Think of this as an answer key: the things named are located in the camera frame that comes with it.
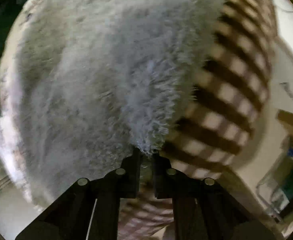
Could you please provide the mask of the grey fluffy fleece pants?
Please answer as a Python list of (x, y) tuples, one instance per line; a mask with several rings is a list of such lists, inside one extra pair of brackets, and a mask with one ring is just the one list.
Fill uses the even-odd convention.
[(224, 0), (29, 0), (0, 62), (0, 157), (48, 207), (135, 147), (159, 149), (191, 101)]

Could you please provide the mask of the floral and checkered blanket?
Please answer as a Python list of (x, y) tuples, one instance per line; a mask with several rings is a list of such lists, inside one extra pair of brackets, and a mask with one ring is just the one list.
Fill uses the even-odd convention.
[(172, 168), (190, 178), (216, 179), (255, 130), (269, 97), (271, 43), (276, 35), (271, 0), (224, 0), (212, 34), (214, 41), (184, 115), (153, 153), (134, 148), (142, 154), (139, 190), (136, 198), (120, 201), (117, 239), (146, 239), (174, 223), (172, 200), (155, 197), (154, 154), (169, 159)]

